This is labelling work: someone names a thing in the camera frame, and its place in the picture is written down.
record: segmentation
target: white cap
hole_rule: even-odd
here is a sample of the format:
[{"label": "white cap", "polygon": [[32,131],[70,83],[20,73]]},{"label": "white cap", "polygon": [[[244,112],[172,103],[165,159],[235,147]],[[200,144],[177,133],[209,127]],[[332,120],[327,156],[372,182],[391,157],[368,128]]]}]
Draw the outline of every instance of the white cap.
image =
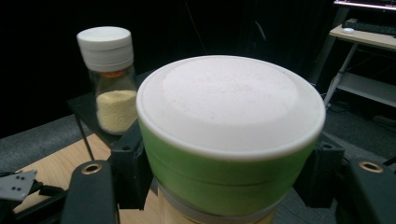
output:
[{"label": "white cap", "polygon": [[323,100],[306,80],[272,63],[203,56],[148,76],[136,99],[139,120],[191,153],[254,161],[312,144],[325,120]]},{"label": "white cap", "polygon": [[134,63],[131,32],[124,28],[91,28],[78,33],[77,41],[84,63],[92,71],[118,71]]}]

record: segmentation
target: desk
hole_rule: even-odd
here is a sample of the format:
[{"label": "desk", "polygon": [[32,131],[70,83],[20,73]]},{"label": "desk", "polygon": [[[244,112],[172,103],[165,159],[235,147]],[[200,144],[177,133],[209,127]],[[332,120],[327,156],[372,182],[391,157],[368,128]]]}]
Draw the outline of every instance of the desk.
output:
[{"label": "desk", "polygon": [[[96,134],[88,136],[87,140],[90,143],[94,157],[97,160],[107,160],[110,156],[110,149],[108,146]],[[68,189],[71,175],[75,168],[89,160],[90,156],[84,141],[80,140],[40,161],[22,168],[22,170],[37,170],[37,175],[35,177],[37,181],[43,182],[45,185]],[[47,199],[47,197],[40,196],[38,192],[36,192],[29,195],[14,211],[18,213],[45,199]],[[149,191],[143,211],[137,209],[120,210],[120,223],[160,223],[160,206],[157,195],[153,191]]]},{"label": "desk", "polygon": [[342,33],[341,25],[330,31],[330,35],[341,40],[353,43],[346,59],[331,83],[324,99],[324,104],[328,105],[336,89],[349,91],[359,96],[378,101],[382,104],[396,107],[396,87],[384,82],[379,82],[367,77],[361,77],[346,72],[347,66],[360,44],[370,47],[396,51],[396,38],[391,35],[379,35],[361,31],[355,31],[351,35]]}]

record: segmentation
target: bottle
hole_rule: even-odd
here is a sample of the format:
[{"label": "bottle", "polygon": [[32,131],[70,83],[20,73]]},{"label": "bottle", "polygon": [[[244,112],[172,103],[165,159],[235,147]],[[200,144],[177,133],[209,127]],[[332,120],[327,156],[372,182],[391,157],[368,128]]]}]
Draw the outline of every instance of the bottle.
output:
[{"label": "bottle", "polygon": [[107,133],[123,135],[137,119],[131,32],[94,27],[78,33],[77,40],[89,71],[99,126]]}]

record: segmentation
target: black backdrop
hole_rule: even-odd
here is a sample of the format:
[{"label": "black backdrop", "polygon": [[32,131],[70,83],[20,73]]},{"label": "black backdrop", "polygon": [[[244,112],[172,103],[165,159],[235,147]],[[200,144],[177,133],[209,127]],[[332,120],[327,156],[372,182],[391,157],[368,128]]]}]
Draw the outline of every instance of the black backdrop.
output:
[{"label": "black backdrop", "polygon": [[0,96],[6,113],[0,137],[70,115],[66,101],[91,91],[76,41],[84,29],[129,29],[137,74],[187,57],[227,54],[276,63],[307,77],[330,30],[331,2],[2,1]]}]

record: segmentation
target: transparent container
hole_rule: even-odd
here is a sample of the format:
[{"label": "transparent container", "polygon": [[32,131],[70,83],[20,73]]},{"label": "transparent container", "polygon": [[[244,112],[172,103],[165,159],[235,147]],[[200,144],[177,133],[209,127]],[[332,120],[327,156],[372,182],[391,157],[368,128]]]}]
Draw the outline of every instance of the transparent container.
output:
[{"label": "transparent container", "polygon": [[78,33],[77,40],[89,71],[99,126],[123,135],[137,119],[131,33],[120,27],[94,27]]}]

